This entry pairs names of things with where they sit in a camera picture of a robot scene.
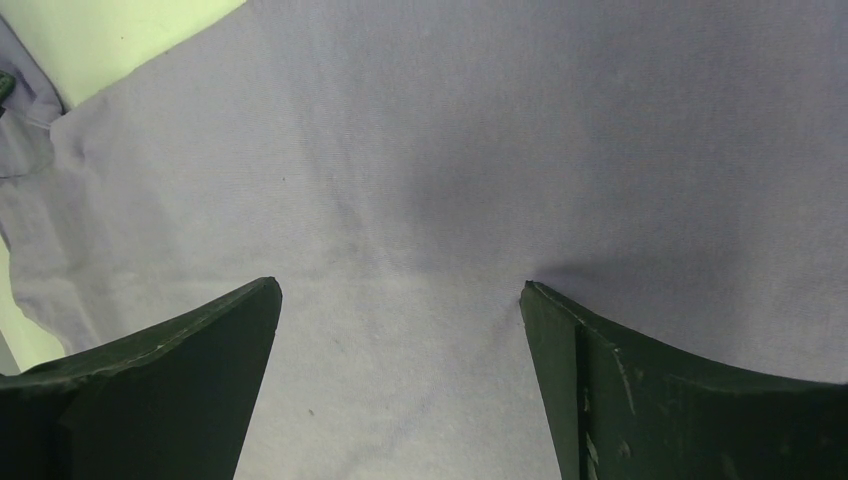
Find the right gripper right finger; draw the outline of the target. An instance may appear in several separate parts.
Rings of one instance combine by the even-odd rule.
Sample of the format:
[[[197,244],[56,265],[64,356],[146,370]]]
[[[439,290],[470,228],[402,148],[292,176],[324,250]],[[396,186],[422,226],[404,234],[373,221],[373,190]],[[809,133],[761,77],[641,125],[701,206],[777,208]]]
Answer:
[[[520,310],[565,479],[843,479],[847,388],[716,362],[527,282]]]

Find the purple t shirt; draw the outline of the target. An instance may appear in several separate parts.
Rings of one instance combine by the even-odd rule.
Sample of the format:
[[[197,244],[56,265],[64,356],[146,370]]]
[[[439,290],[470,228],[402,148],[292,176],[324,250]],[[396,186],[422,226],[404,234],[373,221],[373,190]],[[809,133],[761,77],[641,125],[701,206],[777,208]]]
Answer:
[[[843,1],[249,1],[1,186],[70,352],[255,278],[246,479],[553,479],[527,280],[751,370],[847,378]]]

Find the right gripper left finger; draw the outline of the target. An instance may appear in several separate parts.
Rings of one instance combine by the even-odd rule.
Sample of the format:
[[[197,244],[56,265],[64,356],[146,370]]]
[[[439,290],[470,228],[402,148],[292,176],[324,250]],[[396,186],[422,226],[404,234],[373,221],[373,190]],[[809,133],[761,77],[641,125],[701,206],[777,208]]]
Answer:
[[[282,306],[271,277],[1,380],[5,479],[230,479]]]

